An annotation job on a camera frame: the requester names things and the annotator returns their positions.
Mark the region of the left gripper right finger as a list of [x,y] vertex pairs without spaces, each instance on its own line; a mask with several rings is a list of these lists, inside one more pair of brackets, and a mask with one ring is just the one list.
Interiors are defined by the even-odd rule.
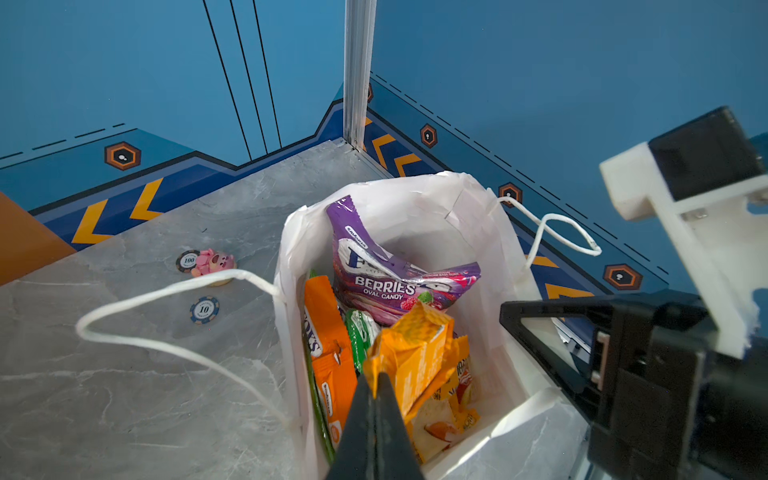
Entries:
[[394,387],[386,373],[377,377],[375,396],[375,478],[423,480]]

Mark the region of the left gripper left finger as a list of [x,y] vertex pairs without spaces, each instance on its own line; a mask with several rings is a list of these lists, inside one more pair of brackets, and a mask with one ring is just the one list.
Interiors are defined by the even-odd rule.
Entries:
[[361,375],[327,480],[375,478],[375,413],[374,396],[366,377]]

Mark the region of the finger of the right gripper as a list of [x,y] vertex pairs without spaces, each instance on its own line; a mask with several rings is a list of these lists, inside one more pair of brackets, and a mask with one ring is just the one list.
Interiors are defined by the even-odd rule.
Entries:
[[[611,414],[616,404],[612,366],[614,295],[507,301],[500,307],[501,326],[538,362],[582,414]],[[592,326],[583,347],[562,337],[557,322],[583,320]]]

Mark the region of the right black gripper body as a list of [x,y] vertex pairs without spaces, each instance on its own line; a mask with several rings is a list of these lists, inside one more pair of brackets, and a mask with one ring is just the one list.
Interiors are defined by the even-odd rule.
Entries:
[[672,291],[606,297],[587,316],[602,356],[591,463],[615,479],[766,478],[766,338],[718,353],[703,303]]

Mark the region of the green white snack bag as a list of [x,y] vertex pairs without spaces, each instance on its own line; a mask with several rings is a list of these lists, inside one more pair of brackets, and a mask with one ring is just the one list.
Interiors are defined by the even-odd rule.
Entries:
[[373,317],[363,310],[347,310],[344,314],[344,323],[350,339],[354,367],[357,374],[361,374],[368,350],[381,329]]

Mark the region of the orange Fox's candy bag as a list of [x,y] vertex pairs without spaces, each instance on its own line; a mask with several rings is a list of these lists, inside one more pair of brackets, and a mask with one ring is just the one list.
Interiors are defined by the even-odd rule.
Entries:
[[351,341],[327,276],[304,284],[304,329],[331,445],[337,448],[357,387]]

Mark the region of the purple Fox's candy bag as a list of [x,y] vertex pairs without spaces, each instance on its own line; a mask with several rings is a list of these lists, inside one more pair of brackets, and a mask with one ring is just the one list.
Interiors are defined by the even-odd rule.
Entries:
[[451,307],[480,278],[474,262],[428,272],[377,244],[347,195],[325,209],[333,230],[335,290],[343,304],[392,326],[414,305],[436,310]]

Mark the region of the green chips bag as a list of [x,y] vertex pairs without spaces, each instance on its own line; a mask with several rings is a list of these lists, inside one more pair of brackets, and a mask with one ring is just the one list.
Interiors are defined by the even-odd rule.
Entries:
[[331,441],[330,432],[329,432],[328,425],[325,418],[323,402],[320,399],[319,391],[317,388],[317,383],[314,376],[314,370],[312,367],[311,354],[306,344],[304,344],[303,347],[304,347],[304,357],[305,357],[305,364],[307,368],[307,375],[308,375],[308,382],[309,382],[309,390],[310,390],[311,401],[313,406],[313,415],[314,415],[315,423],[321,438],[325,458],[328,461],[328,464],[332,465],[333,462],[335,461],[335,448],[333,447],[333,444]]

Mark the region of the orange yellow snack pouch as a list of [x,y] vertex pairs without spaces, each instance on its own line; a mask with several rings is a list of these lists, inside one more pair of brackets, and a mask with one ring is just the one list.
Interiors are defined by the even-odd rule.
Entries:
[[473,376],[467,336],[454,335],[458,363],[452,375],[420,406],[406,429],[416,458],[425,464],[450,449],[480,420],[470,407]]

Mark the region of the blue poker chip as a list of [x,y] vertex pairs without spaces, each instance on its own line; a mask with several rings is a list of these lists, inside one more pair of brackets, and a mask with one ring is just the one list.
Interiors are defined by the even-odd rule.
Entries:
[[213,296],[200,297],[189,309],[190,320],[196,325],[205,325],[213,321],[220,310],[220,302]]

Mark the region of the small black round badge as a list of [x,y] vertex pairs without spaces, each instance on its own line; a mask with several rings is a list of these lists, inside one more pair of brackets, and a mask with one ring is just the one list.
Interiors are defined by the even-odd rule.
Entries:
[[176,259],[176,268],[182,273],[190,273],[197,265],[197,258],[200,255],[199,250],[186,250]]

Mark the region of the pink bear keychain toy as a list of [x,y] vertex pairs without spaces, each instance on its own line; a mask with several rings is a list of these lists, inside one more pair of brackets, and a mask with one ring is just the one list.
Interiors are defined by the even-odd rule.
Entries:
[[191,275],[193,277],[201,277],[236,267],[237,264],[233,255],[224,254],[213,249],[206,249],[198,254],[195,265],[191,270]]

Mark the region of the right aluminium corner post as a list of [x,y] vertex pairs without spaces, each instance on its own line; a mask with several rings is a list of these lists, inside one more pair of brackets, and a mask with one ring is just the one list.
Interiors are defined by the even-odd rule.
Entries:
[[345,1],[343,138],[356,150],[364,144],[376,0]]

